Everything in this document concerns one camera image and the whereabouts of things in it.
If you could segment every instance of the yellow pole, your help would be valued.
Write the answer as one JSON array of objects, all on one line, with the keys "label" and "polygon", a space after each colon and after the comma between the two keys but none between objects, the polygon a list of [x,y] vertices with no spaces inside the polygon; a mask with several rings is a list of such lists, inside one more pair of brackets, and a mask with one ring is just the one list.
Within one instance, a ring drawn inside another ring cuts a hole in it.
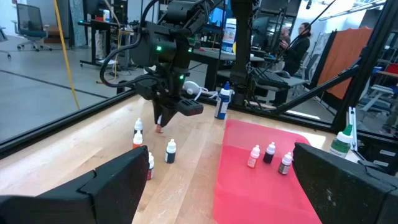
[{"label": "yellow pole", "polygon": [[80,110],[79,102],[77,101],[77,97],[76,97],[76,93],[75,93],[75,87],[73,87],[72,73],[70,72],[69,60],[68,60],[68,55],[67,55],[67,48],[65,47],[65,40],[63,39],[63,32],[62,32],[62,26],[61,26],[61,17],[60,17],[60,11],[58,10],[57,0],[54,0],[54,6],[55,6],[55,13],[57,15],[58,30],[60,32],[63,59],[65,60],[65,65],[67,66],[69,84],[70,84],[70,88],[72,89],[72,94],[73,94],[73,98],[75,99],[75,103],[76,103],[77,109]]}]

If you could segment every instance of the red mat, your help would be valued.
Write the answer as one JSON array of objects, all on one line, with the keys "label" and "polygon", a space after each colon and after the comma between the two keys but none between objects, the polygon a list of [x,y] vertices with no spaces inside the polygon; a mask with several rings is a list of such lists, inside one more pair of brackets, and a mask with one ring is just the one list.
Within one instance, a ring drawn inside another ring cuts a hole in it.
[{"label": "red mat", "polygon": [[[271,164],[262,161],[267,146],[275,142]],[[290,167],[278,173],[283,156],[295,142],[309,144],[303,136],[229,119],[218,167],[213,215],[219,224],[321,223]],[[260,145],[256,168],[247,166],[251,149]]]}]

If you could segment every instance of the blue bottle cap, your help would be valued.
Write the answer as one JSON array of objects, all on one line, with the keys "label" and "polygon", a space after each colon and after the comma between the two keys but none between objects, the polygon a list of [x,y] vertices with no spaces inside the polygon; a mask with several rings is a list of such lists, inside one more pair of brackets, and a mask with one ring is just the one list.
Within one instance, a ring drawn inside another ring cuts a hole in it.
[{"label": "blue bottle cap", "polygon": [[229,90],[229,82],[225,83],[224,90]]}]

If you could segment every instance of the gray floor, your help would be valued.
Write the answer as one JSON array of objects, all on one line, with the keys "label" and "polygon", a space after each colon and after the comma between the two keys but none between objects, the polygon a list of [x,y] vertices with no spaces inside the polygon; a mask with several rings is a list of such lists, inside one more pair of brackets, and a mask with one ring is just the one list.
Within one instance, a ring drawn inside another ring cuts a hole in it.
[{"label": "gray floor", "polygon": [[[36,52],[29,46],[18,51],[16,45],[25,41],[10,37],[9,41],[1,42],[0,49],[8,50],[12,59],[6,54],[0,54],[0,141],[15,136],[24,131],[48,123],[54,119],[76,111],[76,105],[69,89],[67,70],[60,44],[52,45],[53,51]],[[99,68],[91,65],[80,67],[80,60],[91,60],[90,49],[67,50],[73,84],[77,90],[87,93],[77,93],[81,108],[112,97],[116,89],[99,85]],[[198,65],[191,62],[190,67]],[[203,86],[205,83],[206,65],[200,65],[190,71],[187,80],[192,80]],[[131,80],[143,74],[142,69],[122,72],[116,80]],[[266,100],[273,100],[270,92]],[[333,115],[315,100],[309,100],[298,105],[293,110],[318,116],[322,120],[332,121]]]},{"label": "gray floor", "polygon": [[[77,110],[70,90],[0,72],[0,140]],[[76,93],[80,108],[104,100]]]}]

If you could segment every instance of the desk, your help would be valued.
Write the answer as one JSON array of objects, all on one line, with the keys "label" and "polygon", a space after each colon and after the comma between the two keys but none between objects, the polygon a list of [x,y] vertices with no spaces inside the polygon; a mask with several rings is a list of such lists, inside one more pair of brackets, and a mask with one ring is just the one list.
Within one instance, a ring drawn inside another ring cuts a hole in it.
[{"label": "desk", "polygon": [[[220,64],[217,68],[218,49],[211,49],[204,47],[204,51],[195,49],[191,54],[191,60],[207,64],[205,88],[213,90],[213,85],[216,80],[216,72],[222,67],[225,61],[235,61],[235,55],[221,53]],[[250,61],[255,67],[260,67],[264,63],[263,58],[251,57]]]},{"label": "desk", "polygon": [[[133,223],[216,223],[213,195],[225,121],[214,118],[214,106],[203,114],[177,113],[164,133],[155,132],[152,103],[140,96],[126,99],[0,162],[0,193],[38,195],[127,152],[134,122],[144,122],[144,144],[155,157],[155,176],[148,181]],[[228,118],[283,129],[327,150],[334,134],[236,111]],[[177,158],[164,162],[174,138]]]},{"label": "desk", "polygon": [[105,30],[105,51],[106,55],[111,53],[111,28],[112,27],[119,27],[118,24],[113,22],[104,22],[104,21],[97,21],[92,19],[91,21],[80,21],[78,25],[91,27],[91,61],[87,62],[85,60],[80,60],[80,66],[83,66],[84,63],[89,65],[101,66],[100,63],[97,63],[95,57],[95,33],[97,30]]}]

